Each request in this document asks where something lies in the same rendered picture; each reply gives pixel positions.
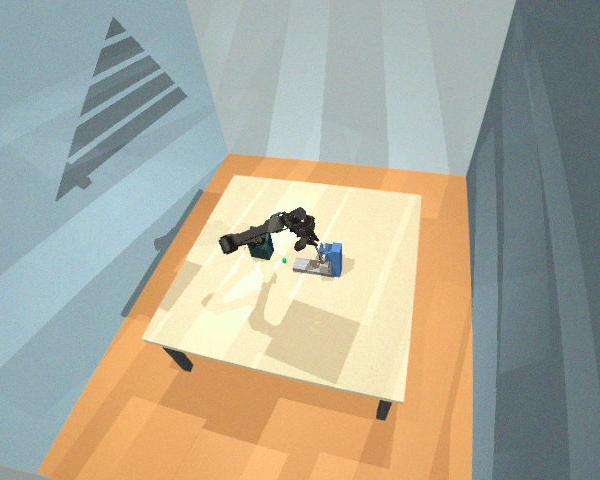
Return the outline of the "blue arbor press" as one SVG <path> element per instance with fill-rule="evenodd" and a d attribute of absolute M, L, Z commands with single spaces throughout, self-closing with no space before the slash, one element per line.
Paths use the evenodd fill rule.
<path fill-rule="evenodd" d="M 319 255 L 319 261 L 296 257 L 292 267 L 293 271 L 340 278 L 342 272 L 342 243 L 333 242 L 333 244 L 330 244 L 321 242 L 319 250 L 317 246 L 314 247 Z M 320 264 L 327 262 L 330 262 L 328 273 L 321 272 Z"/>

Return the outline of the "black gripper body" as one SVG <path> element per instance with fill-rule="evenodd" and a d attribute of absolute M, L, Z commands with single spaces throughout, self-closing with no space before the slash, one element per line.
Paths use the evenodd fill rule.
<path fill-rule="evenodd" d="M 297 238 L 301 237 L 301 238 L 300 238 L 300 240 L 298 240 L 298 241 L 295 243 L 295 246 L 294 246 L 294 249 L 295 249 L 297 252 L 301 251 L 302 249 L 304 249 L 304 248 L 306 247 L 306 245 L 307 245 L 307 241 L 308 241 L 308 238 L 309 238 L 309 237 L 308 237 L 306 234 L 305 234 L 305 235 L 303 235 L 303 234 L 302 234 L 302 233 L 301 233 L 301 232 L 298 230 L 298 228 L 299 228 L 298 226 L 300 226 L 300 225 L 301 225 L 301 221 L 300 221 L 300 222 L 298 222 L 298 223 L 296 223 L 296 224 L 295 224 L 295 225 L 294 225 L 294 226 L 293 226 L 293 227 L 290 229 L 290 231 L 289 231 L 290 233 L 294 232 L 294 233 L 297 235 L 297 236 L 296 236 Z"/>

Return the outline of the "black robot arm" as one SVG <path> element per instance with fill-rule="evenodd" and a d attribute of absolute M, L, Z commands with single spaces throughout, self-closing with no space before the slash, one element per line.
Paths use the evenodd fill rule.
<path fill-rule="evenodd" d="M 282 215 L 281 215 L 282 214 Z M 281 215 L 281 216 L 279 216 Z M 306 218 L 306 220 L 305 220 Z M 302 220 L 304 220 L 302 222 Z M 279 233 L 287 229 L 291 229 L 296 223 L 301 221 L 301 225 L 298 226 L 298 230 L 305 235 L 306 232 L 313 231 L 315 229 L 315 222 L 312 216 L 307 215 L 306 211 L 302 207 L 298 207 L 293 211 L 286 213 L 277 212 L 269 217 L 262 225 L 236 234 L 226 234 L 220 237 L 219 243 L 223 254 L 230 254 L 238 250 L 239 246 L 249 245 L 251 248 L 255 248 L 259 245 L 264 245 L 265 233 Z M 284 228 L 286 226 L 287 228 Z M 265 234 L 265 235 L 264 235 Z"/>

